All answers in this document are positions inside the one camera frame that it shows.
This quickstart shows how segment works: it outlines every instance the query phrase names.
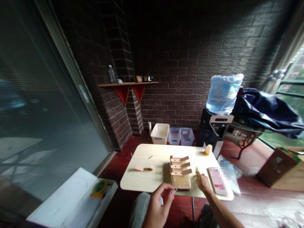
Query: clear plastic bin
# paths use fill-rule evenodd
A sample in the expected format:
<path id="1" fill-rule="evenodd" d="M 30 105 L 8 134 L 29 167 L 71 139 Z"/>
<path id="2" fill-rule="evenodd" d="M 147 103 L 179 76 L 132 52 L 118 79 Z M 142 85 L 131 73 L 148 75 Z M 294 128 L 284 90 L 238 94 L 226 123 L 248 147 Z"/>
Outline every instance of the clear plastic bin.
<path id="1" fill-rule="evenodd" d="M 169 124 L 164 123 L 157 123 L 155 124 L 152 132 L 151 132 L 151 138 L 153 141 L 153 144 L 161 144 L 166 145 L 169 135 Z"/>
<path id="2" fill-rule="evenodd" d="M 179 128 L 170 128 L 169 129 L 169 143 L 170 143 L 170 145 L 179 145 L 180 144 L 180 129 Z"/>
<path id="3" fill-rule="evenodd" d="M 192 146 L 194 134 L 191 128 L 180 128 L 180 144 L 182 146 Z"/>

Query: white pipe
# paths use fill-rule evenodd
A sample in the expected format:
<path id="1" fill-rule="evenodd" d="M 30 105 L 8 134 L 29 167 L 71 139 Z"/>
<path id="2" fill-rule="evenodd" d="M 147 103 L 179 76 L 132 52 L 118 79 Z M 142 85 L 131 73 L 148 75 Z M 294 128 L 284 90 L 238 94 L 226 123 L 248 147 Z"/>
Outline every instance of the white pipe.
<path id="1" fill-rule="evenodd" d="M 148 122 L 148 124 L 149 124 L 149 134 L 151 134 L 151 132 L 152 132 L 151 122 Z"/>

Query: person's left hand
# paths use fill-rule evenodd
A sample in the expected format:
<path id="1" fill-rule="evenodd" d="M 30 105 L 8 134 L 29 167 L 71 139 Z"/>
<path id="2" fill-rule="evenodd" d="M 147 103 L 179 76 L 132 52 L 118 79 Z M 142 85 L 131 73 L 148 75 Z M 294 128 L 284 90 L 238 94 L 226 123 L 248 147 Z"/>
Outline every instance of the person's left hand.
<path id="1" fill-rule="evenodd" d="M 160 199 L 164 193 L 168 197 L 162 205 Z M 166 183 L 152 193 L 142 228 L 162 228 L 165 225 L 175 193 L 174 187 Z"/>

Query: greenery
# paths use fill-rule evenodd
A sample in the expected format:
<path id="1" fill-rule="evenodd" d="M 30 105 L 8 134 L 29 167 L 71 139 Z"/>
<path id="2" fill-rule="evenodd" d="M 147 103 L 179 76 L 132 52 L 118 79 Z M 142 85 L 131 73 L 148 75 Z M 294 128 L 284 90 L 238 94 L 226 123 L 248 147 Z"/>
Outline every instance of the greenery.
<path id="1" fill-rule="evenodd" d="M 304 80 L 304 67 L 297 76 L 296 80 Z M 304 88 L 302 85 L 291 85 L 288 89 L 289 93 L 303 94 Z M 301 117 L 304 119 L 304 99 L 291 97 L 286 95 L 278 95 L 280 99 L 289 104 Z M 263 140 L 274 147 L 279 146 L 304 146 L 304 139 L 290 139 L 278 133 L 266 131 L 260 136 Z"/>

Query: storage box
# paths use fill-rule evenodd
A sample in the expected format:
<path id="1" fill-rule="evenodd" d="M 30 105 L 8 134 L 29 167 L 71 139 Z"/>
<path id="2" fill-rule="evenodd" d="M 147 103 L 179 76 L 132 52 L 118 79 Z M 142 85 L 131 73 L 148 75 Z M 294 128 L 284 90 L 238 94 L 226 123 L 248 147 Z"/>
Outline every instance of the storage box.
<path id="1" fill-rule="evenodd" d="M 170 145 L 179 145 L 180 144 L 180 134 L 179 128 L 170 128 L 169 129 L 169 143 Z"/>
<path id="2" fill-rule="evenodd" d="M 115 181 L 107 180 L 109 186 L 104 197 L 90 197 L 100 181 L 100 178 L 79 168 L 26 220 L 50 228 L 97 227 L 118 188 Z"/>
<path id="3" fill-rule="evenodd" d="M 182 146 L 192 146 L 194 139 L 195 137 L 191 128 L 180 128 L 180 144 Z"/>
<path id="4" fill-rule="evenodd" d="M 304 191 L 304 147 L 278 147 L 258 175 L 271 188 Z"/>
<path id="5" fill-rule="evenodd" d="M 170 125 L 166 123 L 155 124 L 151 132 L 153 144 L 166 145 L 168 140 L 169 128 Z"/>

